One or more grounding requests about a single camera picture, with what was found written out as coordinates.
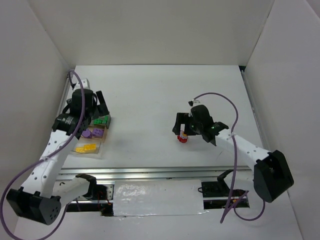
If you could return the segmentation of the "small green lego brick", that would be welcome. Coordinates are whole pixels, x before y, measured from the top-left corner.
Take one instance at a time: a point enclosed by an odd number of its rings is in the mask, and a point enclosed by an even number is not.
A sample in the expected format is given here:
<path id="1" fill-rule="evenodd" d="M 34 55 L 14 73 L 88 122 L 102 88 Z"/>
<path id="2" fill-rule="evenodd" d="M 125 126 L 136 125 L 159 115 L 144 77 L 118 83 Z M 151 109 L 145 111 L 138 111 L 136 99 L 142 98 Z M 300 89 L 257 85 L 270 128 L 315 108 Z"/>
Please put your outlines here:
<path id="1" fill-rule="evenodd" d="M 104 118 L 103 118 L 102 124 L 107 125 L 108 122 L 109 122 L 109 116 L 106 115 L 106 116 L 104 116 Z"/>

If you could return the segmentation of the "green two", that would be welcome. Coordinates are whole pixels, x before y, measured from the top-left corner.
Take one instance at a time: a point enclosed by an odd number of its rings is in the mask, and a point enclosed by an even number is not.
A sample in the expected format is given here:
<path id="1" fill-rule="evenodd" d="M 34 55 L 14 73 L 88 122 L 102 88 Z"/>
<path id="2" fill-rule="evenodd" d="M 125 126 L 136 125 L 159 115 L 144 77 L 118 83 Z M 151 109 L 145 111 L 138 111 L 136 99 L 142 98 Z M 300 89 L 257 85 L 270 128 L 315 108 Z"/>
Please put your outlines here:
<path id="1" fill-rule="evenodd" d="M 103 123 L 103 120 L 102 120 L 102 119 L 97 118 L 97 119 L 93 120 L 93 124 L 94 124 L 94 125 L 100 125 L 100 124 L 102 124 L 102 123 Z"/>

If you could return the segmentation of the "red flower print block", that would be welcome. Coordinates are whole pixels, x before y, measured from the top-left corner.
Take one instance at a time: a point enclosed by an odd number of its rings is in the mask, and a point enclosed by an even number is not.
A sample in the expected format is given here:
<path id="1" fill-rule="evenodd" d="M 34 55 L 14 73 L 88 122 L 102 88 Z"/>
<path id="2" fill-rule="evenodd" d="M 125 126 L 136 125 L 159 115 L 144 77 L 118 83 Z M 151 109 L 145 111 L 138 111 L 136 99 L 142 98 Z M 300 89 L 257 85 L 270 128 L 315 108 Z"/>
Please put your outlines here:
<path id="1" fill-rule="evenodd" d="M 184 144 L 188 141 L 188 135 L 185 134 L 185 132 L 181 130 L 180 133 L 177 135 L 177 139 L 179 142 Z"/>

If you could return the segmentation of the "purple lego brick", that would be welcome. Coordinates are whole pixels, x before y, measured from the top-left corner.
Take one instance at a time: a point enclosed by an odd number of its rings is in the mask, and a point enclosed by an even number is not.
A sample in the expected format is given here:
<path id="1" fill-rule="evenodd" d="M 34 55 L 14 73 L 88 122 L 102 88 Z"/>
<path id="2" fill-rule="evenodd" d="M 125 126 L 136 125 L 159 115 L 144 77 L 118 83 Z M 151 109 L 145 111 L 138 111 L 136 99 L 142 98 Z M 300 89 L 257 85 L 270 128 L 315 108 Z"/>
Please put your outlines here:
<path id="1" fill-rule="evenodd" d="M 102 129 L 102 128 L 94 128 L 93 130 L 92 130 L 92 136 L 94 137 L 94 138 L 102 138 L 103 136 L 104 136 L 104 129 Z"/>

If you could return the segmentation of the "yellow lego brick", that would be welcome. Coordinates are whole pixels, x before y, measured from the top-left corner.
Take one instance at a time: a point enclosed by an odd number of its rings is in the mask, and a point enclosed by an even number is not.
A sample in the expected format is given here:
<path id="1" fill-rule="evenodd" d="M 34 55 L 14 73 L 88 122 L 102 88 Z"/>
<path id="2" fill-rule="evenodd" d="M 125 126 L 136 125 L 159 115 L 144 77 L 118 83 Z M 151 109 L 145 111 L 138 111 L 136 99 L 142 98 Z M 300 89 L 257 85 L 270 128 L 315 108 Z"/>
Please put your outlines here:
<path id="1" fill-rule="evenodd" d="M 87 152 L 94 152 L 97 150 L 97 145 L 95 143 L 85 144 L 83 147 L 87 150 Z"/>

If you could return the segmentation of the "long yellow lego plate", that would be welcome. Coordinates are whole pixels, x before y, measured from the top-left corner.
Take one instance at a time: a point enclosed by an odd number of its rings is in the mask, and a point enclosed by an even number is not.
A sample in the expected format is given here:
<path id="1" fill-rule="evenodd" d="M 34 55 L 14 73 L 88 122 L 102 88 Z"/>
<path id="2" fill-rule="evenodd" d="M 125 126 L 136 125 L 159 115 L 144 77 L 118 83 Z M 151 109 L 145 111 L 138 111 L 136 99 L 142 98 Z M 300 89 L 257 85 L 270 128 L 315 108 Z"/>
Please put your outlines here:
<path id="1" fill-rule="evenodd" d="M 80 154 L 84 154 L 84 153 L 87 153 L 87 150 L 84 147 L 76 147 L 75 152 L 80 153 Z"/>

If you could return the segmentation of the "purple rounded lego block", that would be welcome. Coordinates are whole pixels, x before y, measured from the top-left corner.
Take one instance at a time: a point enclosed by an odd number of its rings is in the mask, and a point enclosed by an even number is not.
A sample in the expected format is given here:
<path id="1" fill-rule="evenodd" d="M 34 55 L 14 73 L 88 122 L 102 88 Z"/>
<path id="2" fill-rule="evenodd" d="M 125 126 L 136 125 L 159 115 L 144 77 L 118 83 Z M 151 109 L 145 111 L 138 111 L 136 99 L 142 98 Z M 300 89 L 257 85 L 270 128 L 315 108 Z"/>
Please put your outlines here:
<path id="1" fill-rule="evenodd" d="M 84 130 L 84 131 L 82 132 L 81 136 L 82 136 L 83 138 L 90 139 L 90 138 L 93 137 L 93 134 L 92 134 L 92 132 L 87 128 L 86 130 Z"/>

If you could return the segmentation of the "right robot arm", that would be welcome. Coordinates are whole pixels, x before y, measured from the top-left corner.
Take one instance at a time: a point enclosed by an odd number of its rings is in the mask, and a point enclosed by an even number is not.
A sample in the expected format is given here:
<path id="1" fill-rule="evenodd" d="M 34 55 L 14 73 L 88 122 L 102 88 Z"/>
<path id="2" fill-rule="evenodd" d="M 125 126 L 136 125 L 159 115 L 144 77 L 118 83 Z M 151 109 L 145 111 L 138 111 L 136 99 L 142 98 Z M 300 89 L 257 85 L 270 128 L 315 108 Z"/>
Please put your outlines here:
<path id="1" fill-rule="evenodd" d="M 275 150 L 263 149 L 232 133 L 222 122 L 215 122 L 204 105 L 191 108 L 189 113 L 178 112 L 172 132 L 179 136 L 202 136 L 202 139 L 228 152 L 236 150 L 236 156 L 253 172 L 253 187 L 257 195 L 267 203 L 272 203 L 293 184 L 294 179 L 285 155 Z"/>

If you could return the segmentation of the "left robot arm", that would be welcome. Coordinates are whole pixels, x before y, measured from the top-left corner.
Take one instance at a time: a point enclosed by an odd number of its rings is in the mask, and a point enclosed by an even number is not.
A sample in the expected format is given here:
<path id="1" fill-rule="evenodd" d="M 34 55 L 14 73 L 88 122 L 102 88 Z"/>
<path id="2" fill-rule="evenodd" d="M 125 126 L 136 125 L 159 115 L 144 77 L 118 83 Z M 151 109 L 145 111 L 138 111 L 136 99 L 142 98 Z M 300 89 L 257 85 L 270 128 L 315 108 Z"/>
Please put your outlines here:
<path id="1" fill-rule="evenodd" d="M 19 189 L 10 189 L 6 200 L 17 216 L 51 225 L 61 208 L 78 197 L 105 199 L 107 187 L 97 179 L 80 173 L 71 181 L 55 186 L 69 153 L 92 120 L 109 113 L 103 93 L 76 89 L 69 104 L 55 119 L 50 139 L 37 165 Z"/>

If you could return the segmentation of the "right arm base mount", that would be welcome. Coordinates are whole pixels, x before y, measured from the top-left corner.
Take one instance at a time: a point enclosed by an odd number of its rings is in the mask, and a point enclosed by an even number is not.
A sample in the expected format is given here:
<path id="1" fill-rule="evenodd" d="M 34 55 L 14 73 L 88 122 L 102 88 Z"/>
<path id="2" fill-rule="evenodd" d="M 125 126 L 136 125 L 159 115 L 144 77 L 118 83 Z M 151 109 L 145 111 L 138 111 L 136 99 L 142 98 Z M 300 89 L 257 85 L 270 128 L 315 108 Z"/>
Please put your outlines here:
<path id="1" fill-rule="evenodd" d="M 225 178 L 232 173 L 232 169 L 228 169 L 217 177 L 216 181 L 203 181 L 201 187 L 197 190 L 203 196 L 203 208 L 205 210 L 224 209 L 230 188 L 225 182 Z"/>

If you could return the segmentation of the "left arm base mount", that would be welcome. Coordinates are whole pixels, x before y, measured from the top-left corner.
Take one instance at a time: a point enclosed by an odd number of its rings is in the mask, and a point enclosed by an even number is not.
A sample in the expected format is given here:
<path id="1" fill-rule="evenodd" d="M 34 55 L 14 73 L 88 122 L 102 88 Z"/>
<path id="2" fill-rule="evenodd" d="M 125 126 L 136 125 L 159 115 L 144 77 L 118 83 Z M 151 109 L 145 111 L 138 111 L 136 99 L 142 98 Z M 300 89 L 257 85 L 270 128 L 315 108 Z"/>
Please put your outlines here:
<path id="1" fill-rule="evenodd" d="M 112 183 L 97 184 L 91 198 L 79 196 L 68 205 L 66 211 L 68 213 L 93 212 L 103 217 L 113 217 L 114 190 L 115 185 Z"/>

